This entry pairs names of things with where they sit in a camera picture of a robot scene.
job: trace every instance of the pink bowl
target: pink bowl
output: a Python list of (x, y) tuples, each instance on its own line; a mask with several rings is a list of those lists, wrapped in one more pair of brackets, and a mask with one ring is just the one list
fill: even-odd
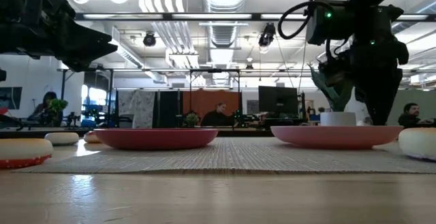
[(95, 129), (104, 144), (119, 149), (177, 150), (206, 146), (216, 129)]
[(361, 150), (392, 142), (402, 126), (276, 126), (272, 134), (305, 148)]

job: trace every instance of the computer monitor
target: computer monitor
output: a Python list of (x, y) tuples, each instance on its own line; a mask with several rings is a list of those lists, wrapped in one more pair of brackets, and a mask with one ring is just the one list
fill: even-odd
[(298, 90), (295, 88), (259, 86), (259, 111), (298, 116)]

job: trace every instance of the ceiling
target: ceiling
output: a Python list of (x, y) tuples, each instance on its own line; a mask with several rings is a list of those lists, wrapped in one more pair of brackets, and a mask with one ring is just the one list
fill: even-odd
[[(284, 12), (288, 8), (307, 0), (245, 0), (244, 12), (250, 13), (277, 13)], [(125, 3), (113, 3), (112, 0), (89, 0), (84, 4), (76, 3), (69, 0), (71, 5), (78, 12), (86, 13), (115, 13), (115, 12), (141, 12), (138, 0), (127, 0)], [(417, 14), (419, 12), (435, 14), (436, 0), (385, 0), (382, 5), (393, 4), (401, 7), (406, 13)], [(183, 0), (183, 7), (187, 12), (203, 12), (203, 0)], [(199, 22), (188, 22), (189, 33), (195, 50), (198, 52), (198, 63), (202, 67), (207, 67), (211, 63), (209, 54), (209, 41), (206, 27), (199, 25)], [(295, 31), (301, 22), (287, 22), (283, 29), (286, 33)], [(88, 27), (101, 29), (110, 33), (112, 27), (116, 27), (121, 34), (121, 43), (127, 46), (137, 57), (140, 57), (147, 67), (151, 68), (169, 68), (166, 57), (166, 46), (160, 40), (158, 34), (157, 43), (153, 47), (145, 47), (142, 39), (147, 31), (154, 31), (151, 22), (126, 22), (126, 21), (96, 21), (89, 22)], [(277, 69), (287, 68), (295, 70), (292, 77), (298, 75), (298, 70), (302, 67), (308, 69), (307, 63), (315, 63), (316, 58), (322, 57), (325, 51), (324, 46), (312, 46), (305, 44), (305, 31), (292, 40), (284, 40), (276, 37), (269, 46), (266, 54), (261, 54), (258, 46), (258, 36), (264, 28), (265, 22), (248, 22), (247, 26), (239, 27), (235, 51), (232, 56), (232, 64), (229, 68), (245, 68), (247, 58), (252, 58), (255, 69)], [(412, 26), (404, 27), (405, 30), (399, 31), (396, 37), (405, 42), (409, 48), (409, 64), (403, 66), (403, 69), (436, 69), (436, 23), (422, 22)], [(132, 68), (133, 66), (118, 54), (110, 54), (99, 60), (98, 63), (104, 64), (105, 67), (111, 68)], [(143, 73), (122, 73), (116, 74), (115, 77), (122, 78), (148, 78)], [(288, 77), (287, 73), (274, 72), (253, 72), (244, 74), (244, 76), (255, 77)], [(248, 79), (247, 82), (255, 82), (258, 78)], [(281, 82), (290, 82), (290, 80), (281, 80)]]

